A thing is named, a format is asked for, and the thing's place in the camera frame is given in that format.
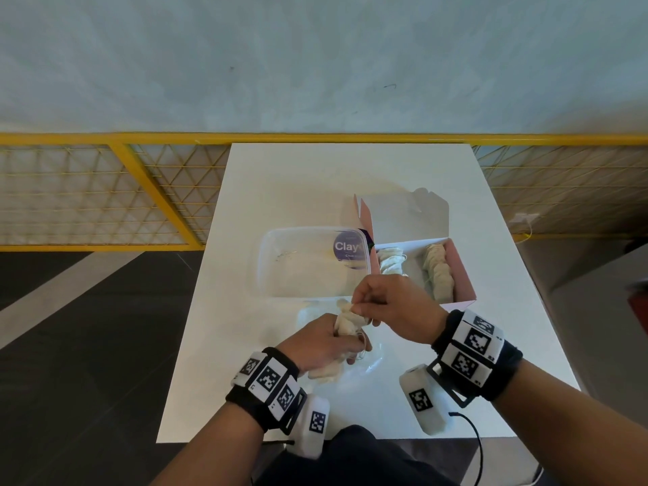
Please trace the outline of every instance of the power socket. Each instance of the power socket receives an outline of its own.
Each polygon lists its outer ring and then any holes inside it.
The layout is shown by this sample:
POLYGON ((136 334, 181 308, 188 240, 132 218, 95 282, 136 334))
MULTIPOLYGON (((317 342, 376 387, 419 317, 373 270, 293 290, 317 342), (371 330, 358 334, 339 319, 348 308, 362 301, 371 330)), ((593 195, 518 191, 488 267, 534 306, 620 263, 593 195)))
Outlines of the power socket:
POLYGON ((509 220, 509 223, 532 223, 539 216, 540 213, 515 213, 515 216, 509 220))

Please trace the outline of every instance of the yellow metal fence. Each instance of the yellow metal fence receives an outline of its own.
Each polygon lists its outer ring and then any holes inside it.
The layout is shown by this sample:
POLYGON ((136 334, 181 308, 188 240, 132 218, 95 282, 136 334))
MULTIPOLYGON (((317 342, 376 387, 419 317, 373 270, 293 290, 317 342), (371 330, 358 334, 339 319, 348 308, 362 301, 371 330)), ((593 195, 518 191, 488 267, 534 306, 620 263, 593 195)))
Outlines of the yellow metal fence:
POLYGON ((644 136, 0 133, 0 251, 203 249, 232 142, 467 142, 534 237, 648 234, 644 136))

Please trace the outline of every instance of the open box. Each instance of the open box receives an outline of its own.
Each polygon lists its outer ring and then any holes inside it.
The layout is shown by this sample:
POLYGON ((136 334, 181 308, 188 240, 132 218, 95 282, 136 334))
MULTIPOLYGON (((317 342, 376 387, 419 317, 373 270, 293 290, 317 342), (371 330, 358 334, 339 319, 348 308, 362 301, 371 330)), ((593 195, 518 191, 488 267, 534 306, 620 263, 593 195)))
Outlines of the open box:
POLYGON ((360 222, 375 243, 369 255, 371 273, 380 273, 377 250, 400 247, 407 255, 402 264, 403 273, 432 294, 423 261, 428 245, 443 244, 454 278, 454 302, 441 306, 448 311, 465 310, 477 299, 457 248, 449 238, 447 201, 425 188, 414 192, 355 195, 354 200, 360 222))

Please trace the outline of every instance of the dark floor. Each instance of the dark floor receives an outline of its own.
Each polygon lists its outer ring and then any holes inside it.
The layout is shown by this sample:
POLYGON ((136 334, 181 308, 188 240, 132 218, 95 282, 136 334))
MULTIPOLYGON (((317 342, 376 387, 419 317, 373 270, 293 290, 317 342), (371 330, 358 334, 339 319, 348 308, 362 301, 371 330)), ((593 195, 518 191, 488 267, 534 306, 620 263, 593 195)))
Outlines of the dark floor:
MULTIPOLYGON (((0 310, 85 255, 1 253, 0 310)), ((0 350, 2 485, 142 486, 178 453, 155 441, 201 258, 144 253, 0 350)), ((457 482, 477 447, 407 442, 457 482)))

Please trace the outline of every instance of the white device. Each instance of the white device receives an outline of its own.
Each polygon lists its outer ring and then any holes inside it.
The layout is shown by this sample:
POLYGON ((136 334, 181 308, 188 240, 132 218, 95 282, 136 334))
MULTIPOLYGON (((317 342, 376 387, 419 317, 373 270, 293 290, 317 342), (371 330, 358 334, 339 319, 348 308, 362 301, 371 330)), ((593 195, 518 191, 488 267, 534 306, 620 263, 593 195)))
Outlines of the white device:
POLYGON ((424 433, 436 435, 449 427, 449 396, 428 374, 427 365, 410 368, 401 375, 399 382, 424 433))
POLYGON ((317 459, 322 453, 328 416, 330 414, 328 399, 308 394, 306 404, 301 409, 295 425, 288 436, 294 444, 287 445, 286 450, 291 454, 307 459, 317 459))

